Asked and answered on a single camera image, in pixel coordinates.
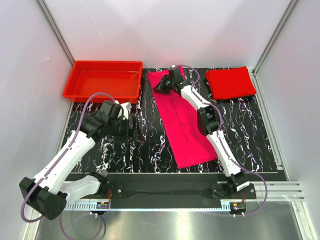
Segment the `pink t shirt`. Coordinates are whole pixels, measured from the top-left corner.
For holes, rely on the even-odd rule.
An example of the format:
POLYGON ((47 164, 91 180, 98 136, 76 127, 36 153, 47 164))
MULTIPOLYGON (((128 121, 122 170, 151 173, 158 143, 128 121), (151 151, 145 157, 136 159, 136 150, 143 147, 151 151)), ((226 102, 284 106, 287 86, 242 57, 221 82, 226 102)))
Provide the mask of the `pink t shirt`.
POLYGON ((197 111, 173 90, 169 94, 152 91, 177 166, 182 169, 215 161, 214 147, 201 135, 197 111))

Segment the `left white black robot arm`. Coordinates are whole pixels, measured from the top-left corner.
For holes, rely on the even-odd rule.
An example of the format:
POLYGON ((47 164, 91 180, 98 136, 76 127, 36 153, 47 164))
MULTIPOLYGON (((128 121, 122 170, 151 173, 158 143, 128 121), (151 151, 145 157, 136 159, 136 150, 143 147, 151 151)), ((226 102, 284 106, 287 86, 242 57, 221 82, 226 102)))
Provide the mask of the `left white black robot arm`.
POLYGON ((77 129, 72 131, 65 145, 33 178, 24 177, 19 188, 24 198, 20 215, 25 222, 25 207, 29 206, 48 220, 56 219, 68 204, 86 196, 104 197, 109 191, 107 171, 91 172, 79 180, 65 183, 77 163, 99 141, 113 137, 123 143, 142 141, 131 103, 106 100, 100 109, 83 112, 77 129))

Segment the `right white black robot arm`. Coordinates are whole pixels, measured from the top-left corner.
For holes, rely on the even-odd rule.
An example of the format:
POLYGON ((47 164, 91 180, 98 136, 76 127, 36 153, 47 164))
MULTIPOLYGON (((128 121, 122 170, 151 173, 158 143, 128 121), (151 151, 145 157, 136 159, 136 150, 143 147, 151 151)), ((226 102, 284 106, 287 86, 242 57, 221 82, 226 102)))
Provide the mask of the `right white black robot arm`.
POLYGON ((205 136, 217 153, 227 178, 226 194, 233 197, 244 197, 250 186, 248 171, 241 166, 233 155, 222 130, 222 114, 217 106, 210 103, 198 93, 194 84, 185 80, 179 65, 167 69, 161 80, 153 87, 153 91, 162 95, 175 92, 196 110, 197 128, 205 136))

